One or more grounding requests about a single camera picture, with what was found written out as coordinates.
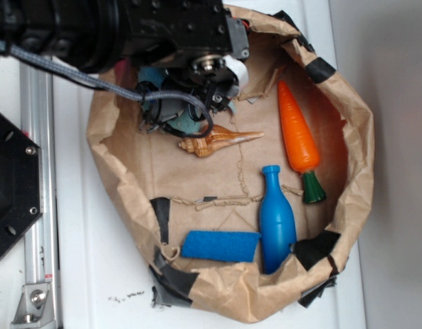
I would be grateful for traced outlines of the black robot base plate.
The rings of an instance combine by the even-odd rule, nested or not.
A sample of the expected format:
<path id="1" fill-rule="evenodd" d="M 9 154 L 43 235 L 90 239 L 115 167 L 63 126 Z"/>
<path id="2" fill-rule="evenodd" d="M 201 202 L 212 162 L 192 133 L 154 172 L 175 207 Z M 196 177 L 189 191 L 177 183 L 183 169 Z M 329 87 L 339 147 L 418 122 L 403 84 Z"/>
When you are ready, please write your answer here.
<path id="1" fill-rule="evenodd" d="M 0 261 L 41 214 L 40 148 L 0 113 Z"/>

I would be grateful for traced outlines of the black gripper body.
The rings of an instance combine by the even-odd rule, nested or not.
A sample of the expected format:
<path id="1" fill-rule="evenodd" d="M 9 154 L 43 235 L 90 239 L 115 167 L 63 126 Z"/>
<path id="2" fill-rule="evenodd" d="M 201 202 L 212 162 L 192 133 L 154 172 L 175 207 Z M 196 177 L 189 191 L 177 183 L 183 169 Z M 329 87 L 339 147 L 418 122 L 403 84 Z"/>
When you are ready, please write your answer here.
<path id="1" fill-rule="evenodd" d="M 247 85 L 245 22 L 221 1 L 127 1 L 126 53 L 137 66 L 167 71 L 175 87 L 226 110 Z"/>

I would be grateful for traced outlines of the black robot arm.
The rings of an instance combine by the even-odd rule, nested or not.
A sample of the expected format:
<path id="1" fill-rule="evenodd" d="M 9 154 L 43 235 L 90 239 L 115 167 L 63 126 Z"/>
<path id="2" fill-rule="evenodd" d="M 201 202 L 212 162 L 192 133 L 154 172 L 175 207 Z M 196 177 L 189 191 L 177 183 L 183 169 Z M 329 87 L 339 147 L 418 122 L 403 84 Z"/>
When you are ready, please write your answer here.
<path id="1" fill-rule="evenodd" d="M 85 73 L 122 59 L 164 70 L 179 90 L 223 110 L 248 83 L 245 22 L 221 1 L 0 1 L 1 53 L 55 56 Z"/>

